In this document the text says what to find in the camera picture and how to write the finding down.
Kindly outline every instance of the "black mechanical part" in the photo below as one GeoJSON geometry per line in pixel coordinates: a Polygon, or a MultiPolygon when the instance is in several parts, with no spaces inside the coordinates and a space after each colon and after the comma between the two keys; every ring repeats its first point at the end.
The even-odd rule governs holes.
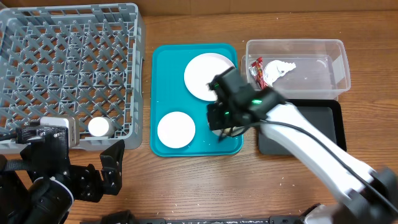
{"type": "MultiPolygon", "coordinates": [[[[382,172],[373,173],[374,180],[370,183],[378,192],[388,199],[395,207],[398,206],[397,177],[385,168],[382,172]]],[[[397,215],[386,207],[379,198],[364,189],[362,192],[351,191],[351,201],[341,205],[341,209],[333,216],[336,224],[373,224],[393,223],[397,215]]]]}
{"type": "Polygon", "coordinates": [[[70,166],[71,191],[76,200],[99,202],[104,194],[100,172],[93,164],[87,167],[70,166]]]}
{"type": "Polygon", "coordinates": [[[18,144],[30,143],[30,147],[25,148],[21,156],[23,160],[34,163],[38,172],[50,171],[47,175],[51,177],[68,170],[70,160],[67,128],[28,126],[17,128],[16,133],[18,144]]]}
{"type": "Polygon", "coordinates": [[[3,136],[0,136],[0,141],[4,141],[4,140],[10,140],[10,139],[14,139],[17,137],[16,133],[12,133],[12,134],[5,134],[3,136]]]}
{"type": "Polygon", "coordinates": [[[209,87],[218,97],[215,103],[207,106],[212,131],[259,122],[266,119],[267,112],[276,105],[285,103],[285,99],[271,88],[256,91],[243,81],[239,70],[233,67],[217,75],[209,87]]]}
{"type": "Polygon", "coordinates": [[[299,217],[295,215],[269,217],[270,224],[297,224],[299,221],[299,217]]]}
{"type": "Polygon", "coordinates": [[[103,217],[100,221],[80,222],[80,224],[140,224],[130,211],[123,211],[103,217]]]}
{"type": "Polygon", "coordinates": [[[23,224],[60,223],[73,203],[73,198],[62,183],[50,179],[37,179],[29,189],[32,205],[23,224]]]}
{"type": "Polygon", "coordinates": [[[92,164],[70,164],[69,131],[68,127],[41,125],[16,129],[16,142],[28,145],[21,151],[22,160],[7,161],[0,155],[0,223],[62,224],[73,200],[98,202],[103,194],[119,193],[124,141],[101,153],[102,180],[92,164]],[[28,172],[33,181],[29,190],[15,170],[28,172]]]}
{"type": "Polygon", "coordinates": [[[122,188],[123,154],[124,141],[120,140],[99,156],[103,166],[101,173],[104,178],[104,194],[117,195],[122,188]]]}
{"type": "Polygon", "coordinates": [[[80,224],[295,224],[299,216],[274,216],[269,218],[224,218],[224,219],[193,219],[165,220],[164,218],[140,218],[136,220],[129,210],[110,214],[100,221],[80,222],[80,224]]]}
{"type": "Polygon", "coordinates": [[[312,205],[310,208],[308,208],[306,211],[304,211],[303,213],[301,213],[301,215],[298,217],[298,219],[296,219],[296,221],[294,221],[294,224],[304,224],[304,220],[305,217],[312,212],[314,209],[316,209],[317,207],[321,206],[320,203],[316,203],[315,205],[312,205]]]}
{"type": "Polygon", "coordinates": [[[18,223],[25,215],[29,193],[15,171],[0,173],[0,223],[18,223]]]}
{"type": "Polygon", "coordinates": [[[87,167],[70,166],[70,178],[72,192],[77,200],[87,202],[99,202],[103,194],[117,195],[122,187],[122,161],[124,154],[124,141],[120,140],[107,150],[103,151],[99,158],[102,163],[102,176],[92,164],[87,167]]]}

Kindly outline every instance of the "gray dish rack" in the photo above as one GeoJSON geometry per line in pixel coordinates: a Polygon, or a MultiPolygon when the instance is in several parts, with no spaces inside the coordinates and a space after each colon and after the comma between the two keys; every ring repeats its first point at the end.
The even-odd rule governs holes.
{"type": "MultiPolygon", "coordinates": [[[[43,116],[79,119],[77,148],[99,151],[142,142],[145,25],[135,4],[23,7],[0,11],[0,133],[43,116]],[[111,138],[88,122],[112,119],[111,138]]],[[[0,143],[0,154],[25,146],[0,143]]]]}

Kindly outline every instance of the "green light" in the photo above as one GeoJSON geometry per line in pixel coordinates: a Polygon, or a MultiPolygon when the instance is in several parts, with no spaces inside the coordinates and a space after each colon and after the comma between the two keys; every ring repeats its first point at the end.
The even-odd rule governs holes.
{"type": "Polygon", "coordinates": [[[251,102],[258,105],[262,103],[262,100],[252,100],[251,102]]]}

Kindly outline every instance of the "plastic grid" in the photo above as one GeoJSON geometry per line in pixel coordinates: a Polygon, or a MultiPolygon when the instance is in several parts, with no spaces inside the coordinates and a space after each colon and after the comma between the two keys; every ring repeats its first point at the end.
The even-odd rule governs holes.
{"type": "Polygon", "coordinates": [[[0,133],[42,116],[66,114],[79,118],[81,141],[88,137],[88,122],[97,116],[112,119],[117,131],[111,139],[138,134],[143,55],[136,42],[143,45],[143,24],[137,23],[138,13],[122,13],[127,5],[136,8],[107,4],[11,9],[17,14],[14,26],[8,21],[1,38],[0,66],[5,72],[0,74],[0,133]],[[44,16],[55,9],[58,14],[51,19],[44,16]],[[82,10],[91,16],[79,14],[82,10]]]}

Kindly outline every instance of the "wood grain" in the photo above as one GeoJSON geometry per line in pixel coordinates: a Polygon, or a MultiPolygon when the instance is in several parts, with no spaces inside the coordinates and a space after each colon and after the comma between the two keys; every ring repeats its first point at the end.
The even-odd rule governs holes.
{"type": "MultiPolygon", "coordinates": [[[[123,188],[100,203],[75,202],[67,220],[95,220],[130,209],[139,218],[241,218],[299,214],[334,203],[298,160],[263,156],[253,130],[234,156],[161,158],[149,147],[151,58],[165,44],[231,44],[241,58],[251,39],[340,39],[352,87],[340,96],[348,152],[398,173],[398,12],[319,12],[145,17],[144,136],[126,151],[123,188]]],[[[101,167],[99,152],[72,151],[72,163],[101,167]]],[[[24,183],[29,184],[25,174],[24,183]]]]}

